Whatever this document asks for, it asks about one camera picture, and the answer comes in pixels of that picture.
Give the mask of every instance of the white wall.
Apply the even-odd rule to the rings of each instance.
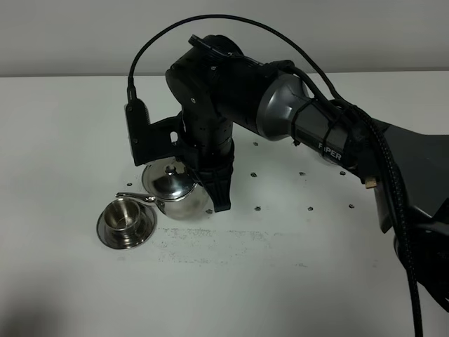
[[[125,74],[146,40],[204,13],[242,15],[283,32],[329,72],[449,67],[448,0],[1,0],[0,75]],[[161,73],[191,34],[225,34],[262,61],[296,57],[256,27],[207,20],[178,28],[138,65]]]

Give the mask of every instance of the white table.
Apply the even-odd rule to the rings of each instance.
[[[330,78],[373,117],[449,131],[449,72]],[[178,113],[163,77],[136,84],[152,121]],[[158,213],[144,245],[103,246],[103,208],[142,190],[125,89],[125,77],[0,79],[0,337],[14,326],[45,337],[413,334],[373,192],[291,140],[235,126],[231,211],[196,222]],[[448,314],[420,290],[426,336],[447,336]]]

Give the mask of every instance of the robotic arm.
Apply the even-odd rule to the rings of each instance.
[[[398,237],[395,250],[408,271],[412,300],[417,278],[449,311],[449,136],[421,135],[371,119],[339,95],[327,100],[293,62],[262,64],[227,37],[193,35],[189,43],[192,48],[166,72],[182,106],[177,116],[151,124],[128,79],[126,120],[135,165],[177,157],[204,186],[215,211],[226,211],[233,123],[268,140],[291,137],[374,189],[380,228],[393,226]],[[419,331],[419,298],[413,312]]]

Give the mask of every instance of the stainless steel teapot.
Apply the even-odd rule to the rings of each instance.
[[[163,214],[176,220],[200,214],[209,199],[206,190],[189,176],[185,165],[173,157],[148,165],[142,173],[142,184],[148,194],[119,192],[116,197],[157,206]]]

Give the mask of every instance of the teapot handle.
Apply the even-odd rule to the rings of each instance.
[[[118,192],[115,197],[132,199],[140,204],[144,204],[145,206],[156,206],[156,204],[154,203],[156,201],[156,197],[150,194]]]

